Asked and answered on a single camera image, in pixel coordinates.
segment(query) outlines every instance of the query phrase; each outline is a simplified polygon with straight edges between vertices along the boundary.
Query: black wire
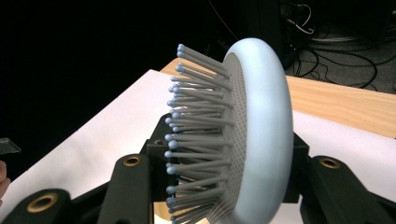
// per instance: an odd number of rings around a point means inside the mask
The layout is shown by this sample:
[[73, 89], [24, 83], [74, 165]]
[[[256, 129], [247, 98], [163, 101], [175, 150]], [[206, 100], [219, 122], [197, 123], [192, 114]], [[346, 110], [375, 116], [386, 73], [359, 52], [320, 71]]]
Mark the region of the black wire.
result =
[[395, 59], [395, 58], [396, 58], [396, 54], [393, 55], [391, 58], [385, 60], [384, 62], [376, 63], [375, 65], [382, 65], [382, 64], [384, 64], [384, 63], [388, 63], [388, 62], [392, 61], [392, 60]]
[[330, 82], [330, 83], [332, 83], [332, 84], [336, 84], [336, 85], [341, 85], [340, 83], [337, 83], [337, 82], [335, 82], [335, 81], [329, 79], [329, 78], [327, 77], [327, 75], [328, 75], [328, 74], [324, 75], [324, 79], [326, 79], [328, 82]]
[[237, 41], [239, 40], [239, 38], [233, 33], [233, 30], [227, 25], [227, 23], [222, 19], [222, 17], [220, 16], [220, 14], [218, 13], [218, 11], [216, 10], [215, 6], [213, 6], [212, 2], [210, 0], [207, 0], [207, 2], [209, 3], [209, 5], [212, 7], [213, 11], [215, 12], [215, 14], [218, 16], [219, 20], [221, 21], [221, 23], [225, 26], [225, 28], [227, 28], [227, 30], [230, 32], [230, 34], [233, 36], [233, 38], [235, 38]]
[[293, 67], [292, 67], [292, 69], [293, 69], [293, 76], [294, 76], [294, 77], [296, 76], [296, 73], [295, 73], [295, 64], [296, 64], [296, 62], [293, 61]]
[[[355, 84], [351, 84], [351, 85], [349, 85], [349, 86], [350, 86], [350, 87], [354, 87], [354, 86], [361, 85], [361, 84], [363, 84], [363, 83], [364, 83], [364, 82], [355, 83]], [[378, 89], [376, 88], [376, 86], [375, 86], [375, 85], [373, 85], [373, 84], [370, 84], [369, 86], [373, 87], [373, 89], [374, 89], [375, 91], [378, 91]]]
[[314, 64], [314, 66], [308, 72], [306, 72], [306, 73], [304, 73], [302, 75], [299, 75], [298, 77], [306, 77], [306, 76], [308, 76], [311, 72], [313, 72], [318, 67], [318, 64], [319, 64], [319, 56], [318, 56], [318, 54], [316, 52], [314, 52], [311, 48], [307, 48], [306, 50], [311, 52], [315, 56], [316, 62]]
[[359, 46], [359, 45], [367, 45], [365, 43], [351, 43], [351, 42], [357, 42], [358, 39], [348, 39], [348, 40], [343, 40], [343, 41], [331, 41], [330, 39], [328, 41], [319, 41], [319, 40], [312, 40], [311, 44], [315, 45], [326, 45], [326, 46], [341, 46], [341, 47], [348, 47], [348, 46]]
[[320, 73], [319, 72], [312, 71], [311, 73], [309, 73], [309, 75], [311, 75], [311, 77], [314, 78], [316, 81], [320, 80]]
[[298, 62], [297, 71], [294, 71], [294, 65], [295, 65], [295, 63], [293, 63], [293, 75], [294, 75], [295, 77], [299, 76], [299, 75], [300, 75], [300, 72], [301, 72], [302, 64], [301, 64], [300, 56], [297, 56], [297, 62]]
[[336, 48], [338, 48], [338, 47], [340, 47], [340, 48], [345, 48], [345, 47], [350, 47], [350, 48], [352, 48], [352, 47], [359, 47], [359, 49], [331, 49], [331, 50], [341, 50], [341, 51], [346, 51], [346, 52], [366, 51], [366, 50], [369, 50], [369, 49], [373, 49], [373, 48], [374, 48], [374, 46], [369, 46], [369, 47], [364, 48], [363, 46], [367, 46], [367, 45], [368, 45], [368, 44], [366, 44], [366, 43], [345, 44], [345, 42], [342, 42], [342, 43], [338, 43], [338, 42], [332, 42], [332, 43], [312, 42], [312, 43], [310, 43], [310, 45], [311, 45], [311, 46], [313, 46], [313, 45], [319, 45], [319, 46], [332, 46], [333, 48], [334, 48], [334, 47], [336, 47]]
[[[324, 32], [324, 36], [322, 37], [322, 39], [326, 38], [329, 34], [330, 34], [330, 24], [328, 22], [325, 22], [325, 24], [321, 24], [318, 28], [321, 28], [323, 26], [326, 25], [326, 32]], [[319, 36], [319, 31], [316, 32], [315, 37], [318, 38]]]
[[[305, 61], [305, 60], [301, 60], [301, 62], [304, 62], [304, 63], [317, 63], [317, 62], [311, 62], [311, 61]], [[327, 74], [329, 72], [329, 66], [327, 66], [326, 64], [318, 63], [318, 65], [321, 65], [321, 66], [323, 66], [326, 69], [325, 74]]]
[[[332, 49], [314, 49], [314, 50], [330, 52], [330, 53], [345, 54], [345, 55], [349, 55], [349, 56], [353, 56], [353, 57], [357, 57], [357, 58], [363, 59], [364, 61], [369, 63], [373, 67], [374, 73], [373, 73], [373, 75], [372, 75], [372, 77], [370, 78], [369, 81], [367, 81], [366, 83], [364, 83], [362, 86], [359, 87], [360, 89], [364, 89], [367, 86], [369, 86], [375, 80], [376, 75], [378, 74], [378, 69], [377, 69], [375, 63], [373, 63], [373, 61], [371, 61], [370, 59], [368, 59], [366, 57], [363, 57], [363, 56], [361, 56], [359, 54], [355, 54], [355, 53], [351, 53], [351, 52], [344, 52], [344, 51], [340, 51], [340, 50], [332, 50]], [[324, 57], [322, 55], [319, 55], [319, 54], [318, 54], [318, 56], [323, 58], [323, 59], [328, 60], [331, 63], [335, 63], [335, 64], [340, 65], [340, 66], [361, 67], [361, 65], [349, 65], [349, 64], [338, 63], [338, 62], [335, 62], [335, 61], [333, 61], [333, 60], [331, 60], [331, 59], [329, 59], [327, 57]]]

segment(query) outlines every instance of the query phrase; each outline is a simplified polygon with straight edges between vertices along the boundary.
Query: white brush cushion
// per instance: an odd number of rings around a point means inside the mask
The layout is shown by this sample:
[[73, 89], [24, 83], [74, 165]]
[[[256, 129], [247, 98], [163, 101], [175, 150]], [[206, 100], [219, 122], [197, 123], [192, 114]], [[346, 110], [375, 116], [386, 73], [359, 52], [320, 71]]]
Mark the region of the white brush cushion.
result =
[[234, 54], [245, 80], [247, 151], [235, 209], [218, 223], [268, 223], [283, 201], [290, 176], [293, 130], [283, 67], [262, 40], [236, 42]]

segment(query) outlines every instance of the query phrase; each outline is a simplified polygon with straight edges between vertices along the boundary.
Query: wooden table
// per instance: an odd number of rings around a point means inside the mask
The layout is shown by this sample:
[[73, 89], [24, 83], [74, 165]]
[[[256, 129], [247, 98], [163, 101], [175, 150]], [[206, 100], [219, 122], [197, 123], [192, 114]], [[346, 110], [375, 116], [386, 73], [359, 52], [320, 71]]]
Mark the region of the wooden table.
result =
[[[177, 76], [174, 59], [161, 72]], [[396, 138], [396, 95], [287, 77], [293, 110]]]

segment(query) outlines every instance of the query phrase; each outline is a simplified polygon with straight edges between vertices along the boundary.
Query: cable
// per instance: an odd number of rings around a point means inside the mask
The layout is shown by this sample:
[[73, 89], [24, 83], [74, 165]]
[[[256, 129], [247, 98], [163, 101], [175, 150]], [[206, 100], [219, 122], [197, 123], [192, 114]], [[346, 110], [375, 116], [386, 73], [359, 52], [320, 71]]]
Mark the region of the cable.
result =
[[326, 32], [324, 33], [325, 35], [322, 37], [322, 39], [325, 39], [329, 34], [330, 34], [330, 24], [326, 22], [327, 29]]
[[308, 28], [308, 30], [306, 31], [304, 28], [300, 27], [297, 23], [295, 23], [294, 21], [287, 19], [286, 21], [290, 22], [291, 24], [293, 24], [297, 29], [299, 29], [301, 32], [308, 34], [308, 35], [312, 35], [315, 31], [311, 28]]
[[311, 77], [314, 78], [316, 81], [320, 81], [320, 73], [319, 72], [312, 71], [309, 73], [309, 75], [311, 75]]
[[233, 31], [230, 29], [230, 27], [228, 27], [228, 25], [225, 23], [225, 21], [221, 18], [220, 14], [218, 13], [218, 11], [215, 9], [215, 6], [213, 6], [212, 2], [210, 0], [207, 0], [207, 2], [210, 4], [210, 6], [213, 8], [213, 11], [215, 11], [216, 15], [218, 16], [218, 18], [220, 19], [220, 21], [224, 24], [224, 26], [228, 29], [228, 31], [230, 31], [230, 33], [233, 35], [233, 37], [236, 40], [239, 40], [239, 38], [233, 33]]
[[375, 65], [382, 65], [382, 64], [388, 63], [388, 62], [392, 61], [395, 58], [396, 58], [396, 54], [393, 55], [392, 57], [390, 57], [389, 59], [385, 60], [384, 62], [376, 63]]
[[308, 8], [308, 11], [309, 11], [308, 18], [306, 18], [305, 22], [303, 23], [303, 26], [305, 26], [309, 22], [309, 19], [311, 19], [311, 15], [312, 15], [311, 7], [309, 5], [307, 5], [307, 4], [293, 4], [293, 3], [290, 3], [290, 4], [292, 6], [295, 6], [295, 7], [306, 7], [306, 8]]
[[304, 61], [304, 60], [301, 60], [301, 62], [304, 62], [304, 63], [317, 63], [318, 65], [321, 65], [321, 66], [323, 66], [325, 69], [326, 69], [326, 71], [325, 71], [325, 75], [327, 75], [327, 73], [329, 72], [329, 66], [327, 66], [326, 64], [324, 64], [324, 63], [318, 63], [318, 62], [311, 62], [311, 61]]
[[[361, 85], [361, 84], [363, 84], [363, 83], [364, 83], [364, 82], [355, 83], [355, 84], [351, 84], [351, 85], [349, 85], [349, 86], [350, 86], [350, 87], [359, 86], [359, 85]], [[373, 87], [373, 89], [374, 89], [375, 91], [378, 91], [378, 89], [376, 88], [375, 85], [370, 84], [369, 86]]]
[[309, 75], [311, 72], [313, 72], [317, 67], [318, 67], [318, 64], [319, 64], [319, 57], [318, 57], [318, 54], [316, 53], [316, 52], [314, 52], [312, 49], [310, 49], [310, 48], [308, 48], [308, 49], [306, 49], [307, 51], [309, 51], [309, 52], [311, 52], [314, 56], [315, 56], [315, 58], [316, 58], [316, 61], [315, 61], [315, 64], [314, 64], [314, 66], [308, 71], [308, 72], [306, 72], [306, 73], [304, 73], [304, 74], [302, 74], [302, 75], [299, 75], [298, 77], [305, 77], [305, 76], [307, 76], [307, 75]]
[[[324, 52], [330, 52], [330, 53], [340, 53], [340, 54], [350, 55], [350, 56], [353, 56], [353, 57], [357, 57], [357, 58], [363, 59], [364, 61], [366, 61], [367, 63], [369, 63], [370, 65], [365, 64], [364, 66], [372, 66], [373, 69], [374, 69], [374, 73], [373, 73], [373, 75], [372, 75], [372, 77], [370, 78], [369, 81], [367, 81], [366, 83], [364, 83], [362, 86], [359, 87], [360, 89], [364, 89], [364, 88], [366, 88], [367, 86], [371, 85], [371, 83], [375, 80], [375, 78], [376, 78], [376, 76], [377, 76], [377, 74], [378, 74], [378, 69], [377, 69], [375, 63], [373, 63], [373, 61], [371, 61], [370, 59], [368, 59], [368, 58], [366, 58], [366, 57], [363, 57], [363, 56], [361, 56], [361, 55], [359, 55], [359, 54], [350, 53], [350, 52], [344, 52], [344, 51], [339, 51], [339, 50], [331, 50], [331, 49], [314, 49], [314, 50], [319, 50], [319, 51], [324, 51]], [[349, 67], [360, 67], [360, 66], [361, 66], [361, 64], [360, 64], [360, 65], [349, 65], [349, 64], [338, 63], [338, 62], [335, 62], [335, 61], [333, 61], [333, 60], [331, 60], [331, 59], [329, 59], [329, 58], [327, 58], [327, 57], [324, 57], [323, 55], [319, 55], [319, 54], [318, 54], [318, 56], [321, 57], [321, 58], [323, 58], [323, 59], [325, 59], [325, 60], [328, 60], [328, 61], [331, 62], [331, 63], [335, 63], [335, 64], [338, 64], [338, 65], [341, 65], [341, 66], [349, 66]]]
[[344, 41], [317, 41], [317, 39], [311, 38], [313, 41], [310, 43], [310, 46], [314, 48], [313, 46], [332, 46], [332, 50], [340, 50], [340, 51], [345, 51], [345, 52], [358, 52], [358, 51], [366, 51], [369, 49], [373, 49], [375, 46], [369, 45], [368, 43], [365, 42], [356, 42], [359, 41], [359, 39], [355, 40], [349, 40], [347, 41], [346, 39]]
[[355, 36], [325, 38], [325, 39], [311, 38], [312, 41], [319, 42], [319, 43], [345, 43], [345, 42], [350, 42], [350, 41], [354, 41], [357, 39], [358, 38]]
[[300, 56], [298, 56], [298, 55], [297, 55], [297, 62], [298, 62], [297, 71], [294, 71], [295, 61], [294, 61], [294, 63], [293, 63], [293, 75], [294, 75], [295, 77], [298, 77], [298, 76], [300, 75], [300, 71], [301, 71], [301, 67], [302, 67], [301, 60], [300, 60]]

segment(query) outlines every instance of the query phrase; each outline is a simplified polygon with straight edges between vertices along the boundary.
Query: black background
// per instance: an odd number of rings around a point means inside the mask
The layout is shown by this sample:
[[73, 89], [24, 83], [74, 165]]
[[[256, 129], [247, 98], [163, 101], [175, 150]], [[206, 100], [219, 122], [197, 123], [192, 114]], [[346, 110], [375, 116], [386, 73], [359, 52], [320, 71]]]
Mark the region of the black background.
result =
[[177, 44], [222, 59], [228, 38], [206, 1], [1, 1], [0, 137], [22, 149], [0, 157], [8, 176], [161, 70]]

